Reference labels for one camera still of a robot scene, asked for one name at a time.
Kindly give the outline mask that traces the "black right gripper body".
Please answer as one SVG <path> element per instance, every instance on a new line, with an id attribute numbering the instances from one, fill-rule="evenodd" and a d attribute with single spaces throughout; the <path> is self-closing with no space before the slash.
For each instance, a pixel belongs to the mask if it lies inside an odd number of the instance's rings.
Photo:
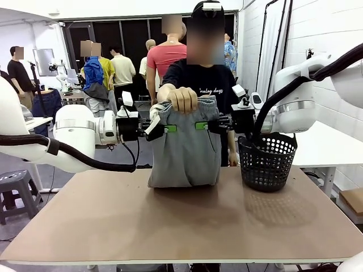
<path id="1" fill-rule="evenodd" d="M 252 133 L 255 123 L 254 109 L 238 109 L 231 113 L 233 130 L 237 134 Z"/>

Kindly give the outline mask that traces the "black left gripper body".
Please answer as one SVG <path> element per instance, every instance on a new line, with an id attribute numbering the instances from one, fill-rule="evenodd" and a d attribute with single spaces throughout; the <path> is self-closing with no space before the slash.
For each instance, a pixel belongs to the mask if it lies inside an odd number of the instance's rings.
<path id="1" fill-rule="evenodd" d="M 120 117 L 116 119 L 118 135 L 123 142 L 136 141 L 138 139 L 138 117 Z"/>

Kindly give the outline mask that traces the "person's right hand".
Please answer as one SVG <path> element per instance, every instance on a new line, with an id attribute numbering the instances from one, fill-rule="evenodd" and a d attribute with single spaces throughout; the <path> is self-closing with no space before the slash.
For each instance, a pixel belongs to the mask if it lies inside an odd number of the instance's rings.
<path id="1" fill-rule="evenodd" d="M 191 113 L 198 108 L 198 97 L 191 88 L 180 87 L 171 90 L 167 100 L 172 104 L 175 111 L 180 113 Z"/>

